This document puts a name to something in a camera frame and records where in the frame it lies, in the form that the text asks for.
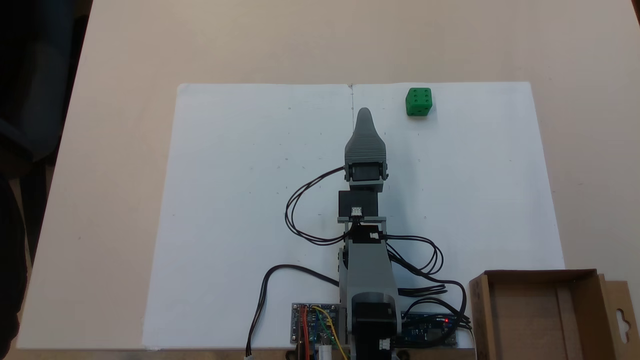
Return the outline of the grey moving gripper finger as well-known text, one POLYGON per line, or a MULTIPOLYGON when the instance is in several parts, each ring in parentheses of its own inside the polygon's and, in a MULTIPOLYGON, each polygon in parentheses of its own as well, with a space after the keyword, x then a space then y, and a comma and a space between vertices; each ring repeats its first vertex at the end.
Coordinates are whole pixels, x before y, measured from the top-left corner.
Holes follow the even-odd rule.
POLYGON ((371 110, 359 109, 354 130, 344 150, 345 180, 349 180, 349 165, 354 163, 384 163, 387 180, 387 147, 378 134, 371 110))

